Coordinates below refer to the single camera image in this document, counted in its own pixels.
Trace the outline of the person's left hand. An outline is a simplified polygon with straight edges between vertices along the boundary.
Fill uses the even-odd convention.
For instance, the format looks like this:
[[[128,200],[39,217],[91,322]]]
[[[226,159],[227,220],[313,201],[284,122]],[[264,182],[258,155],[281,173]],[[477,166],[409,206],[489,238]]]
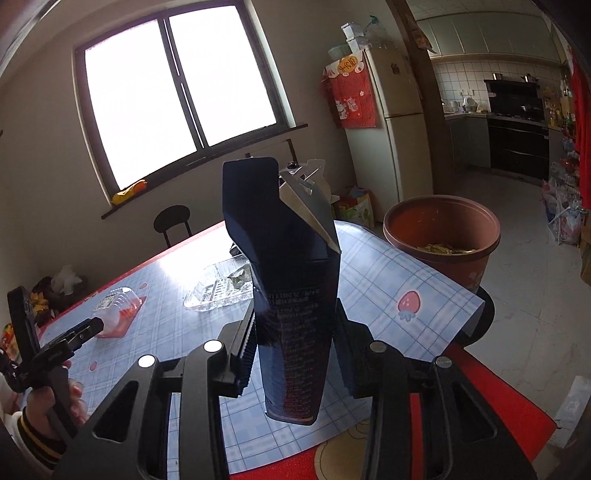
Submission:
[[[70,391],[70,413],[77,426],[83,425],[89,418],[87,403],[82,399],[84,385],[76,380],[69,379]],[[27,404],[24,416],[28,419],[30,425],[42,436],[60,440],[61,437],[53,428],[48,413],[55,405],[54,392],[50,387],[43,387],[32,390],[27,396]]]

